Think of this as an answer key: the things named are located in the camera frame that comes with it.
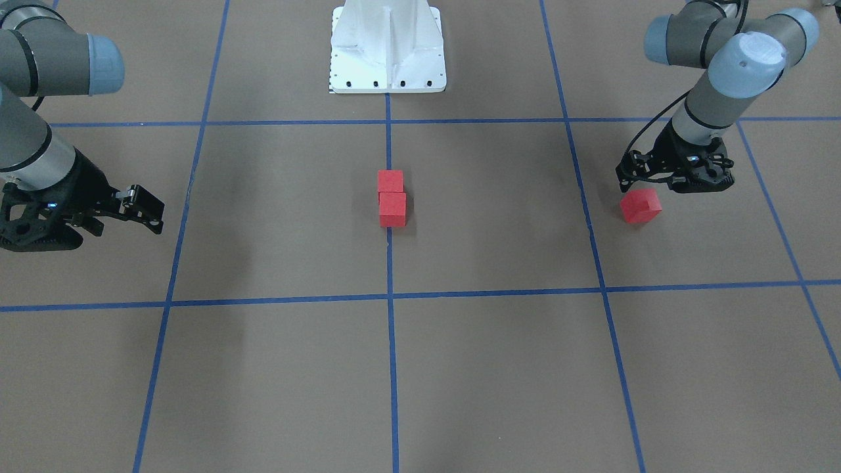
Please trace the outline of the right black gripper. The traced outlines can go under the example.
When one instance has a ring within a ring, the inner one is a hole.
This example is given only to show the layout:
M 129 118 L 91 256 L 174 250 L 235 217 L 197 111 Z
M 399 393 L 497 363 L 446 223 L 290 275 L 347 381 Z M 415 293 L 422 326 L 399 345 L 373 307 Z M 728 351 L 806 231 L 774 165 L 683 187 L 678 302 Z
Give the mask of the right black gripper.
M 39 211 L 45 219 L 57 218 L 69 228 L 69 235 L 83 240 L 81 230 L 94 237 L 101 237 L 104 225 L 100 217 L 121 221 L 134 221 L 144 225 L 156 235 L 164 228 L 165 204 L 144 186 L 130 185 L 117 191 L 108 183 L 105 174 L 80 150 L 75 150 L 75 161 L 70 173 L 57 185 L 44 191 L 47 198 Z

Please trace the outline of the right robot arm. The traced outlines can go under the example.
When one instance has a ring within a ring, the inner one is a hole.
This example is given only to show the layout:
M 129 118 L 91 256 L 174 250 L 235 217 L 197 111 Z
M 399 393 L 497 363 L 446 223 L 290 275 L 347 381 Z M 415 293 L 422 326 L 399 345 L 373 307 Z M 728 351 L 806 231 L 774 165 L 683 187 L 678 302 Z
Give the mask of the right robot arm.
M 118 92 L 124 60 L 105 36 L 82 34 L 44 1 L 3 1 L 2 247 L 13 252 L 79 248 L 102 219 L 134 221 L 159 235 L 165 205 L 140 185 L 121 191 L 43 119 L 45 98 Z

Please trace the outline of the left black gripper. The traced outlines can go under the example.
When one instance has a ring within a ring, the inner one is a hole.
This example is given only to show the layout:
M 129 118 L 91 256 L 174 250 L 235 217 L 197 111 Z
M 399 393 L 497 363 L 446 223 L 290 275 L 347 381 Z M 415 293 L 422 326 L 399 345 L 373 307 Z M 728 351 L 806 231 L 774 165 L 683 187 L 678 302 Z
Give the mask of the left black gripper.
M 650 152 L 625 150 L 615 169 L 620 191 L 622 194 L 629 192 L 637 182 L 663 185 L 668 182 L 668 175 L 687 179 L 696 177 L 696 169 L 703 167 L 712 151 L 712 143 L 706 146 L 688 143 L 676 132 L 673 122 L 669 121 Z

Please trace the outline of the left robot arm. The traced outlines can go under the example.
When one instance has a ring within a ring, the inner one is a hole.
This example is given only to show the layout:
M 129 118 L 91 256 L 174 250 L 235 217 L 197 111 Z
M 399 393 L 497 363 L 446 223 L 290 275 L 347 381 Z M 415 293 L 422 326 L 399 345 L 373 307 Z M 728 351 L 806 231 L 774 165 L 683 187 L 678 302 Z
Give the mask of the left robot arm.
M 807 10 L 790 8 L 749 19 L 745 1 L 691 1 L 648 25 L 651 62 L 698 68 L 699 80 L 673 102 L 675 114 L 649 152 L 625 150 L 616 166 L 620 191 L 637 182 L 673 192 L 721 192 L 734 183 L 723 135 L 755 99 L 802 62 L 819 38 Z

